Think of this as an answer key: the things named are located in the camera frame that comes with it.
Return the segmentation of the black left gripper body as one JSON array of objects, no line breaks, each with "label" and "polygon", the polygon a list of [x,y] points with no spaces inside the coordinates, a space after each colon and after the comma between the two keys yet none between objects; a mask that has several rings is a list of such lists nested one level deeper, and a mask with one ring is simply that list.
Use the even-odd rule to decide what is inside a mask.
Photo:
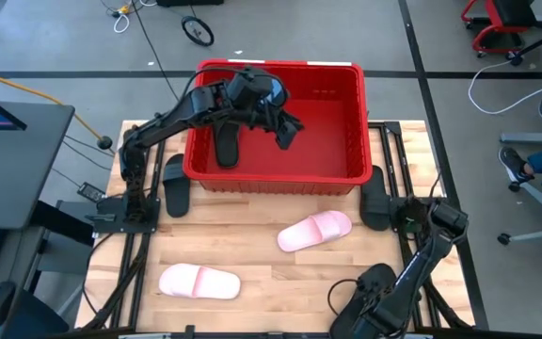
[{"label": "black left gripper body", "polygon": [[231,122],[244,124],[248,128],[261,128],[266,132],[277,132],[289,121],[289,115],[280,102],[268,98],[247,108],[235,108],[231,113]]}]

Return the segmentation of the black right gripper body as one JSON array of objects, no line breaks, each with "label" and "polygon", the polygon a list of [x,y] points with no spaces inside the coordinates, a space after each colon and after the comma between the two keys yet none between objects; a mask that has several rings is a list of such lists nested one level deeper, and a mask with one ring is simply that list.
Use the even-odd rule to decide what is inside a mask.
[{"label": "black right gripper body", "polygon": [[395,282],[394,276],[365,276],[357,279],[356,302],[358,306],[364,306],[367,301],[388,288]]}]

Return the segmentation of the black slide sandal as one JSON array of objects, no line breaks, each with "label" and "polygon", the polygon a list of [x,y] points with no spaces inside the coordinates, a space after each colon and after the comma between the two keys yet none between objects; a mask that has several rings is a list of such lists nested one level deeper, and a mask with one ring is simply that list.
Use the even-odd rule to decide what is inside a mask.
[{"label": "black slide sandal", "polygon": [[391,226],[391,196],[386,193],[383,170],[372,167],[372,176],[360,187],[359,216],[373,231],[387,231]]},{"label": "black slide sandal", "polygon": [[[380,276],[380,275],[389,275],[394,276],[396,280],[396,276],[394,274],[394,271],[392,268],[386,264],[376,264],[368,268],[366,271],[361,273],[359,277],[365,277],[365,276]],[[353,279],[346,279],[347,282],[352,282],[355,284],[355,290],[348,301],[348,303],[343,307],[343,309],[337,313],[333,308],[331,308],[332,312],[337,316],[335,320],[333,321],[332,325],[329,329],[329,337],[330,339],[355,339],[354,333],[353,333],[353,327],[359,317],[359,313],[363,309],[364,306],[358,306],[356,302],[356,290],[357,290],[357,282],[356,278]]]},{"label": "black slide sandal", "polygon": [[183,160],[183,153],[172,155],[163,171],[166,209],[172,218],[185,216],[190,206],[191,181],[183,171]]},{"label": "black slide sandal", "polygon": [[213,126],[215,158],[221,168],[233,168],[239,161],[238,124],[218,121]]}]

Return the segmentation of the red plastic bin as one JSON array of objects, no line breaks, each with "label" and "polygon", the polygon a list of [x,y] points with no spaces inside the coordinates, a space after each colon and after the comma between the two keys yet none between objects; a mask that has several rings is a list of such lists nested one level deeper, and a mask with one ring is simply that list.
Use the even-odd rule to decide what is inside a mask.
[{"label": "red plastic bin", "polygon": [[272,133],[243,127],[239,161],[231,169],[215,159],[210,127],[187,133],[183,172],[221,192],[346,195],[372,176],[362,68],[350,62],[253,60],[289,92],[287,111],[304,128],[287,150]]}]

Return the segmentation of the pink slide sandal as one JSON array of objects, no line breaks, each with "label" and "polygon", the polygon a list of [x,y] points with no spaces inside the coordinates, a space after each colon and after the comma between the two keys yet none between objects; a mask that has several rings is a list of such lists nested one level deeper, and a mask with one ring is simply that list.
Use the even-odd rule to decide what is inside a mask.
[{"label": "pink slide sandal", "polygon": [[228,271],[181,263],[167,268],[158,286],[163,294],[172,297],[235,299],[241,290],[241,280]]},{"label": "pink slide sandal", "polygon": [[352,230],[350,218],[339,211],[325,211],[308,216],[278,234],[278,245],[294,252],[333,241]]}]

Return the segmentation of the black power adapter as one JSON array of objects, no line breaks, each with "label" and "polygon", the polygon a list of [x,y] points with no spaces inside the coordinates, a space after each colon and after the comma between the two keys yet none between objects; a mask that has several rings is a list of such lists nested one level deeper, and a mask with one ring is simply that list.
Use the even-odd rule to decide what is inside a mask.
[{"label": "black power adapter", "polygon": [[91,202],[100,202],[106,198],[104,191],[88,182],[84,182],[79,186],[77,194]]}]

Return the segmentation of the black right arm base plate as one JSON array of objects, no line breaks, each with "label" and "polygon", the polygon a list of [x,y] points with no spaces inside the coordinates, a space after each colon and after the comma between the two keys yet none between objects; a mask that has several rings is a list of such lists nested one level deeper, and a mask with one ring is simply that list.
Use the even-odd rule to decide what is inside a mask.
[{"label": "black right arm base plate", "polygon": [[390,200],[392,229],[398,232],[418,233],[427,227],[427,214],[434,198],[408,196]]}]

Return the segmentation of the black aluminium frame rails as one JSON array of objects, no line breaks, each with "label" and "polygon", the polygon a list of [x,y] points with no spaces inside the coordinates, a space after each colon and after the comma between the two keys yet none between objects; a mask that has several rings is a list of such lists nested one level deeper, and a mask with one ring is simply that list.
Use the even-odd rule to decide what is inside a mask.
[{"label": "black aluminium frame rails", "polygon": [[[389,185],[391,188],[391,198],[405,198],[415,196],[413,194],[413,185],[408,169],[407,155],[405,152],[404,141],[400,124],[398,122],[371,122],[373,128],[380,129],[380,140],[384,153],[386,164],[390,170],[388,174]],[[418,233],[396,233],[399,242],[399,248],[402,255],[404,267],[410,261],[412,256],[425,243],[425,234]],[[413,323],[415,329],[422,327],[422,316],[419,307],[419,301],[425,298],[428,303],[428,312],[433,327],[440,325],[439,318],[443,317],[446,323],[452,329],[468,329],[470,325],[462,320],[447,303],[438,289],[434,286],[431,276],[423,283],[420,288],[417,299],[413,304],[412,313],[408,321]]]},{"label": "black aluminium frame rails", "polygon": [[[157,190],[160,183],[166,139],[154,137],[151,133],[151,122],[145,122],[141,125],[134,124],[124,131],[122,144],[117,151],[117,158],[120,164],[121,178],[126,187],[122,193],[106,196],[106,198],[122,196],[125,199],[125,213],[130,220],[141,221],[145,217],[148,206],[147,199],[159,199]],[[116,328],[120,320],[120,304],[124,300],[129,286],[134,288],[129,326],[133,328],[136,325],[151,235],[154,233],[125,234],[117,285],[104,305],[94,313],[93,318],[81,327],[83,331],[100,331],[104,327]]]}]

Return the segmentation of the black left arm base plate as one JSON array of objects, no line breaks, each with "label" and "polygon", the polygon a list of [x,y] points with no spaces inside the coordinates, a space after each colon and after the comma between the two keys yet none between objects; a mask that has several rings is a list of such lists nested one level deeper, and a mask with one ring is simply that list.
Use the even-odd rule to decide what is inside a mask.
[{"label": "black left arm base plate", "polygon": [[96,233],[151,234],[157,230],[161,201],[147,199],[145,217],[141,221],[130,220],[125,213],[122,196],[107,197],[96,203],[96,211],[86,218],[94,223]]}]

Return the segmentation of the red frame chair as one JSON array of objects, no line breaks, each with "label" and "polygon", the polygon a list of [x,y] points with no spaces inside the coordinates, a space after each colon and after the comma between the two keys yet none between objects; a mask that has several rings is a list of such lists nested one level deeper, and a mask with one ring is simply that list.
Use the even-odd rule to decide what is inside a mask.
[{"label": "red frame chair", "polygon": [[524,48],[521,34],[528,31],[536,18],[531,0],[485,0],[486,17],[471,17],[470,10],[479,0],[469,0],[460,19],[467,29],[482,27],[471,47],[478,58],[488,54],[509,54]]}]

